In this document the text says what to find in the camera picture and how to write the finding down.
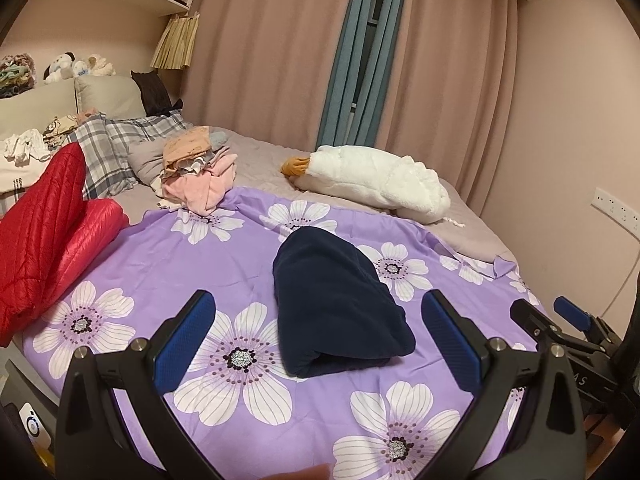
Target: pink curtain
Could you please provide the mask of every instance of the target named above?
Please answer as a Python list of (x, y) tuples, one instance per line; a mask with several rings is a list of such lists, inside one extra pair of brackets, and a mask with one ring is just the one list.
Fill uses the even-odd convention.
[(517, 0), (404, 0), (376, 147), (484, 207), (511, 107)]
[(202, 0), (184, 116), (312, 151), (349, 0)]

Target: blue gripper pad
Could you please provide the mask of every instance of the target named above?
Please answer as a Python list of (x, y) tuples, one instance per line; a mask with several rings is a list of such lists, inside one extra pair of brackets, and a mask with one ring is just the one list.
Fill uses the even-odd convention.
[(554, 310), (580, 332), (588, 332), (591, 328), (591, 317), (589, 314), (564, 296), (556, 298), (554, 301)]
[(422, 321), (460, 389), (478, 393), (489, 360), (478, 327), (461, 317), (439, 290), (422, 297)]
[[(154, 334), (152, 346), (159, 347), (158, 354), (153, 358), (153, 380), (158, 394), (172, 392), (180, 385), (215, 318), (216, 302), (213, 296), (210, 292), (199, 290), (176, 317), (165, 321)], [(168, 330), (162, 331), (165, 324), (168, 324)]]

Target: wall socket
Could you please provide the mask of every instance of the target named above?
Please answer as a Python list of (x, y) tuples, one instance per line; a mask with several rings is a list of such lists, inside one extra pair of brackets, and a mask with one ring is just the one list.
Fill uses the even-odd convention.
[(599, 187), (596, 188), (591, 205), (640, 240), (640, 213)]

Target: beige wall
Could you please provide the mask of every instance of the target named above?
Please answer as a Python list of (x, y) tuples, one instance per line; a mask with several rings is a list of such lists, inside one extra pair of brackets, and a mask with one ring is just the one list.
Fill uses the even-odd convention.
[[(566, 295), (602, 314), (640, 250), (590, 205), (599, 186), (640, 210), (640, 41), (614, 0), (521, 2), (518, 27), (513, 104), (482, 218), (548, 310)], [(635, 275), (606, 316), (620, 334)]]
[(0, 57), (27, 52), (38, 81), (63, 52), (101, 54), (116, 72), (148, 72), (167, 18), (106, 0), (29, 0), (0, 46)]

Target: metal screw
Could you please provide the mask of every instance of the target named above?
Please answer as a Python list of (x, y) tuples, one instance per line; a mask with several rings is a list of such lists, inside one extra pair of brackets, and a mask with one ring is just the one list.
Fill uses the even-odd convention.
[(88, 353), (89, 349), (86, 346), (79, 346), (74, 352), (74, 357), (76, 359), (84, 359)]
[(507, 342), (501, 337), (493, 337), (489, 339), (489, 345), (497, 352), (501, 352), (507, 348)]
[(134, 352), (142, 352), (146, 348), (146, 343), (147, 341), (145, 338), (137, 337), (131, 342), (129, 348), (131, 348)]
[(564, 355), (564, 348), (560, 345), (551, 345), (551, 353), (554, 357), (562, 357)]

